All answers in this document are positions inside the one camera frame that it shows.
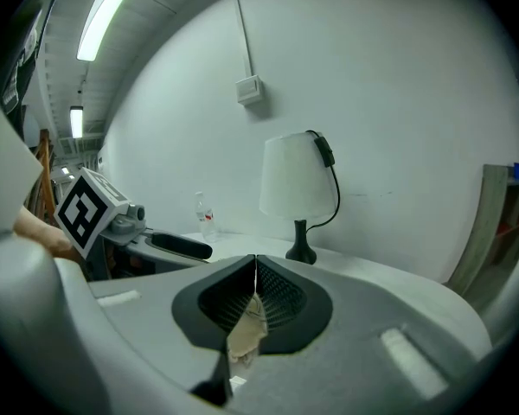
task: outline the bottle label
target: bottle label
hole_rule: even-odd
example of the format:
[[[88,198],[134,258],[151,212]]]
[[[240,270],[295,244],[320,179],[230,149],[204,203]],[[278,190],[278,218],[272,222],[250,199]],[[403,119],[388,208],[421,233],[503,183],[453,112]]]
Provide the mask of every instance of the bottle label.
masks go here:
[[[214,212],[208,209],[206,212],[197,212],[199,221],[212,221],[214,219]]]

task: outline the ceiling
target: ceiling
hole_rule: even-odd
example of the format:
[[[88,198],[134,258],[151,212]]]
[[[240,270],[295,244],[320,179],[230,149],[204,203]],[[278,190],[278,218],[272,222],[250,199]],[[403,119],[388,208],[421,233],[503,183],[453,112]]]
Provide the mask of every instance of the ceiling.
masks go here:
[[[54,145],[53,179],[65,178],[96,156],[119,85],[139,51],[191,0],[124,0],[110,24],[96,61],[76,58],[94,0],[56,0],[42,38],[35,74],[23,103]],[[69,107],[84,106],[83,138],[73,140]]]

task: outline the fluorescent light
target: fluorescent light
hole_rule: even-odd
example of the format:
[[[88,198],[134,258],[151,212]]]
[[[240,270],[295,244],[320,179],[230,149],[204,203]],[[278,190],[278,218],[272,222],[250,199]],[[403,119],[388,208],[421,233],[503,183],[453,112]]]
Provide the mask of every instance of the fluorescent light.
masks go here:
[[[71,117],[71,135],[73,138],[83,137],[83,106],[71,106],[69,110]]]
[[[88,13],[83,35],[80,38],[79,51],[77,52],[79,60],[96,60],[96,54],[107,27],[122,2],[123,0],[94,0],[93,7]]]

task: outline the bookshelf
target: bookshelf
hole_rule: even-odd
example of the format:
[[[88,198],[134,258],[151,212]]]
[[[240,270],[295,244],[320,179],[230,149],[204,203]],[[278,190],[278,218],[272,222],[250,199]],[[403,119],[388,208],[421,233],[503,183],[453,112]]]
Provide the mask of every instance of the bookshelf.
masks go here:
[[[485,164],[471,235],[446,284],[475,310],[500,291],[519,259],[519,181],[507,166]]]

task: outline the table lamp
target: table lamp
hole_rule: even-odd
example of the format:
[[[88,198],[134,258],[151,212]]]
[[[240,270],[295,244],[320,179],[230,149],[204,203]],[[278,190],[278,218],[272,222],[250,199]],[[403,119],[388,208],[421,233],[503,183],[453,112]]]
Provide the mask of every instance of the table lamp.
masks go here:
[[[266,141],[259,209],[266,215],[294,220],[296,239],[287,259],[309,265],[317,255],[309,247],[306,233],[332,221],[340,208],[340,189],[332,165],[332,150],[315,131],[275,137]],[[331,187],[331,172],[338,203]],[[306,221],[325,215],[332,217],[306,229]]]

